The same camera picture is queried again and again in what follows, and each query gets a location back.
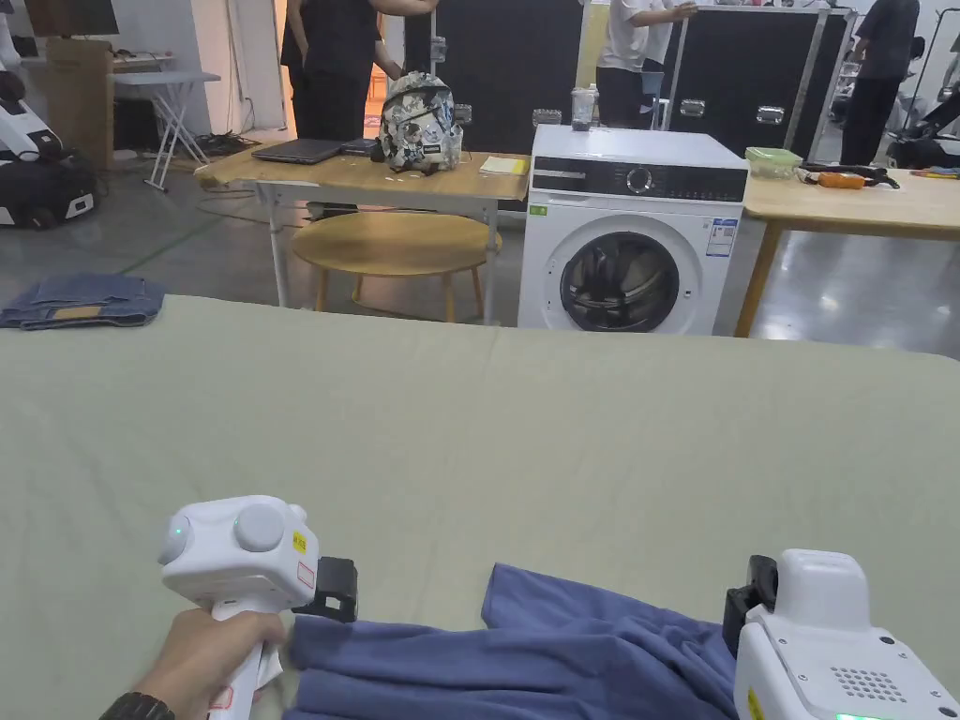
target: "washing machine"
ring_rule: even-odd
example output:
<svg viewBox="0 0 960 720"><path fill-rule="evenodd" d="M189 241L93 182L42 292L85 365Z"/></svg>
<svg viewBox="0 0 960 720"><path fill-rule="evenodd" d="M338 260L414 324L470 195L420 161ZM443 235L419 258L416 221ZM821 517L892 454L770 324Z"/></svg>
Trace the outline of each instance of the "washing machine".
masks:
<svg viewBox="0 0 960 720"><path fill-rule="evenodd" d="M540 125L518 325L709 335L748 172L705 134Z"/></svg>

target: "black shirt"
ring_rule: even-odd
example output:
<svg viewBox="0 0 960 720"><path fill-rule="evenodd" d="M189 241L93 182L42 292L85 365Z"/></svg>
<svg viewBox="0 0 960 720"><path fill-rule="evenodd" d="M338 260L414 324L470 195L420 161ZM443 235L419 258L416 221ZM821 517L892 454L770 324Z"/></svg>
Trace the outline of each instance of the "black shirt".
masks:
<svg viewBox="0 0 960 720"><path fill-rule="evenodd" d="M858 77L899 80L906 77L919 14L918 0L874 2L856 31L869 40Z"/></svg>
<svg viewBox="0 0 960 720"><path fill-rule="evenodd" d="M380 33L369 0L308 0L303 27L307 73L326 72L368 80Z"/></svg>
<svg viewBox="0 0 960 720"><path fill-rule="evenodd" d="M314 0L303 0L300 5L300 17L303 20L303 29L307 33L307 41L310 38L310 5ZM303 55L300 54L300 46L294 37L294 30L290 27L290 20L283 26L283 45L280 48L280 64L286 67L303 69Z"/></svg>

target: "yellow notepad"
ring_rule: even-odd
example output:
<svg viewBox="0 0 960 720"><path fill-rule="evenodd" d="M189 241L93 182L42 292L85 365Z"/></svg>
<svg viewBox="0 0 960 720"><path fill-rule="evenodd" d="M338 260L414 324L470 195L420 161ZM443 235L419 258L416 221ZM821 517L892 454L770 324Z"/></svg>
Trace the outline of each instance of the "yellow notepad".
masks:
<svg viewBox="0 0 960 720"><path fill-rule="evenodd" d="M490 156L480 168L480 172L494 175L526 175L529 169L530 162L527 160Z"/></svg>

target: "laptop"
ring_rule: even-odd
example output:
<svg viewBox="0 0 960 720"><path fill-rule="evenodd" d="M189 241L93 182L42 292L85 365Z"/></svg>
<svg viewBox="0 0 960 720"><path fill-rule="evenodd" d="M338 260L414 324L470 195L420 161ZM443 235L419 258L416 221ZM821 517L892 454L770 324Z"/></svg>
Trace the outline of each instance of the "laptop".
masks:
<svg viewBox="0 0 960 720"><path fill-rule="evenodd" d="M318 162L340 154L344 143L339 140L291 140L254 150L258 160L291 162L296 165L316 165Z"/></svg>

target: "white controller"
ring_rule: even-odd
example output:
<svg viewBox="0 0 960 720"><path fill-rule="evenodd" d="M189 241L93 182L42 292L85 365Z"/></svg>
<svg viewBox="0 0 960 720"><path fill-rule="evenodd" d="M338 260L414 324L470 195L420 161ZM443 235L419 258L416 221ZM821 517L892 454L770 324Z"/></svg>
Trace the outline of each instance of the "white controller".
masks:
<svg viewBox="0 0 960 720"><path fill-rule="evenodd" d="M269 495L187 505L170 518L159 562L163 584L217 620L281 612L313 601L320 543L306 512ZM210 720L248 720L263 647L210 706Z"/></svg>

